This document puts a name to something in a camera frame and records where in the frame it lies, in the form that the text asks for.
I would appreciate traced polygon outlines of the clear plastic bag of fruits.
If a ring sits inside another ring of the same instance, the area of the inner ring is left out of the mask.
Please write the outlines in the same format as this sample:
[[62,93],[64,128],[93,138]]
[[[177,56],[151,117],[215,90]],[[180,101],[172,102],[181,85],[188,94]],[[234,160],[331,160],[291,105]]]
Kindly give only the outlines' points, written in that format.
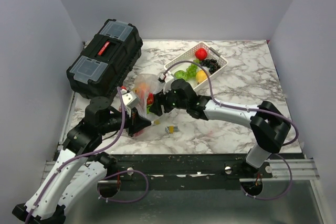
[[[139,115],[143,118],[150,120],[152,122],[151,126],[156,126],[160,124],[160,117],[149,112],[150,106],[146,104],[146,100],[149,93],[153,93],[153,95],[155,95],[160,92],[158,78],[159,77],[154,74],[140,74],[135,78],[132,89],[126,87],[127,89],[134,91],[140,98],[140,103],[131,110],[130,114],[127,112],[127,110],[123,105],[123,110],[125,110],[124,128],[126,129],[127,134],[128,134],[128,127],[130,126],[131,123],[131,118],[132,116],[135,115]],[[122,99],[121,87],[118,88],[118,91]]]

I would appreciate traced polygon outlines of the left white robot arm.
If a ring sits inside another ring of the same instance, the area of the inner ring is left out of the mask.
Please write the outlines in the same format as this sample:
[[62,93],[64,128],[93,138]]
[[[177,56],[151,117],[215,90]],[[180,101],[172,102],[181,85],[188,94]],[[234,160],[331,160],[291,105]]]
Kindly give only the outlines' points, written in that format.
[[14,207],[12,214],[24,223],[64,223],[66,212],[91,185],[112,179],[133,169],[125,169],[99,148],[103,136],[115,132],[117,141],[123,130],[130,135],[152,123],[137,111],[139,97],[133,92],[121,95],[121,109],[109,99],[91,99],[81,121],[72,128],[49,174],[26,202]]

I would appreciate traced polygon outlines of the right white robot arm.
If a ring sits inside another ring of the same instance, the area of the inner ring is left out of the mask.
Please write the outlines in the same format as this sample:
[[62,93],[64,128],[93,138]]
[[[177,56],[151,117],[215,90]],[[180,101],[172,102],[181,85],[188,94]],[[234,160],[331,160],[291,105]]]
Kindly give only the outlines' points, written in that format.
[[251,129],[256,144],[241,165],[242,173],[249,178],[259,174],[271,154],[280,152],[291,129],[290,122],[271,102],[253,106],[221,104],[210,96],[197,94],[183,79],[174,80],[169,91],[155,94],[150,112],[161,116],[173,109],[185,110],[195,119],[226,121]]

